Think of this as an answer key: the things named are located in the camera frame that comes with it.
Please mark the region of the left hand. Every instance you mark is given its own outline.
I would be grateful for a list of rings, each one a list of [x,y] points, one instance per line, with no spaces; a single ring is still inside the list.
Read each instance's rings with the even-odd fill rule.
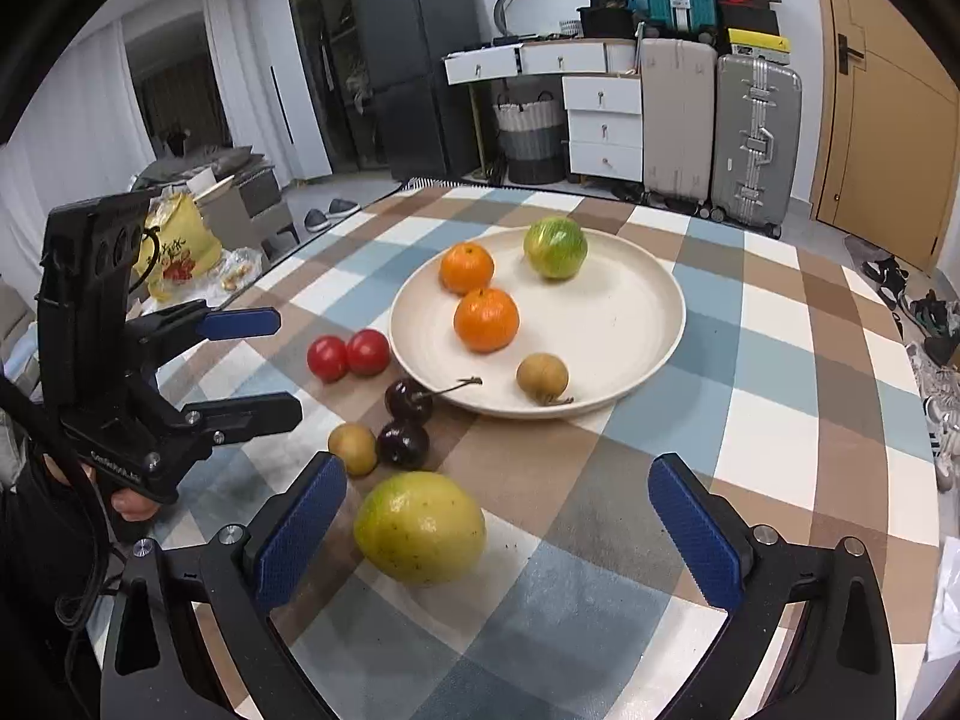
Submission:
[[[50,476],[57,479],[60,484],[70,486],[67,475],[62,472],[55,461],[48,455],[44,457],[47,471]],[[149,522],[161,509],[161,505],[148,497],[135,493],[132,489],[121,489],[110,495],[110,507],[119,514],[125,522],[143,523]]]

